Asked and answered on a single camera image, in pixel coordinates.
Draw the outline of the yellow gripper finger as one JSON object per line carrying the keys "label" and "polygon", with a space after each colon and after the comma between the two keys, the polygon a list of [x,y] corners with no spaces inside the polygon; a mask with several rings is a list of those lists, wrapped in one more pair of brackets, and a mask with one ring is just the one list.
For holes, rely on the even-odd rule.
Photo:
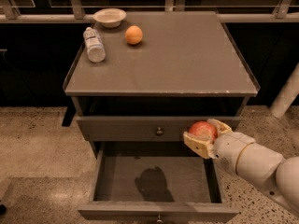
{"label": "yellow gripper finger", "polygon": [[229,125],[217,119],[208,119],[207,122],[213,126],[213,128],[208,132],[209,138],[217,138],[233,131]]}
{"label": "yellow gripper finger", "polygon": [[214,159],[215,151],[213,140],[209,135],[195,136],[191,133],[183,133],[184,144],[190,148],[194,153],[204,159]]}

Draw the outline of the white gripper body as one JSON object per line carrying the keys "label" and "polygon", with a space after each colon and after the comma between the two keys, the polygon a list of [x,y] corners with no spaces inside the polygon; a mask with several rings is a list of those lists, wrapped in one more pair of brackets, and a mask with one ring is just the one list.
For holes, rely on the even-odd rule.
{"label": "white gripper body", "polygon": [[214,163],[230,175],[236,175],[237,162],[247,146],[256,140],[243,133],[231,132],[219,136],[214,142]]}

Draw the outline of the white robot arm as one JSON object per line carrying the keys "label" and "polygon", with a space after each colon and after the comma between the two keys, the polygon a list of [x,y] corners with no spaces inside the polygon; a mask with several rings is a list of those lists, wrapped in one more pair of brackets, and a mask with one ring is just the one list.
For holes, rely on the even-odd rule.
{"label": "white robot arm", "polygon": [[299,157],[286,159],[217,119],[195,122],[183,134],[183,142],[200,157],[212,159],[226,173],[246,180],[299,216]]}

